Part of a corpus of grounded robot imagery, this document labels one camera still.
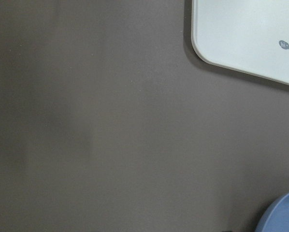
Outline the cream rectangular tray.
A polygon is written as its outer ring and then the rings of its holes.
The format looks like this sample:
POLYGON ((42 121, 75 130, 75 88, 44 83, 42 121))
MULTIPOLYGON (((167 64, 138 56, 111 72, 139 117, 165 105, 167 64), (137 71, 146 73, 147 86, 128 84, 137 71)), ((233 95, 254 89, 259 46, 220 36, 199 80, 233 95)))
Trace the cream rectangular tray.
POLYGON ((289 85, 289 0, 194 0, 191 42, 208 64, 289 85))

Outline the blue round plate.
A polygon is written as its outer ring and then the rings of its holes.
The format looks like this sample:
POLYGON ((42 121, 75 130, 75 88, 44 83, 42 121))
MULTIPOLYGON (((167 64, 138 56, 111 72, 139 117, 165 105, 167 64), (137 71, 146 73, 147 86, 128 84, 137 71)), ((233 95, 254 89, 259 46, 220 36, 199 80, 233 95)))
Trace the blue round plate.
POLYGON ((289 193, 276 199, 259 220, 256 232, 289 232, 289 193))

